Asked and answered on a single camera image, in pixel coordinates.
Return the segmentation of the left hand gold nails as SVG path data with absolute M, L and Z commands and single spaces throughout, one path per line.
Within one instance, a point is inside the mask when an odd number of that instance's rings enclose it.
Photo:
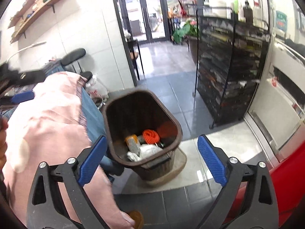
M 2 170 L 6 163 L 6 130 L 8 128 L 8 122 L 5 118 L 2 119 L 1 132 L 0 132 L 0 169 Z

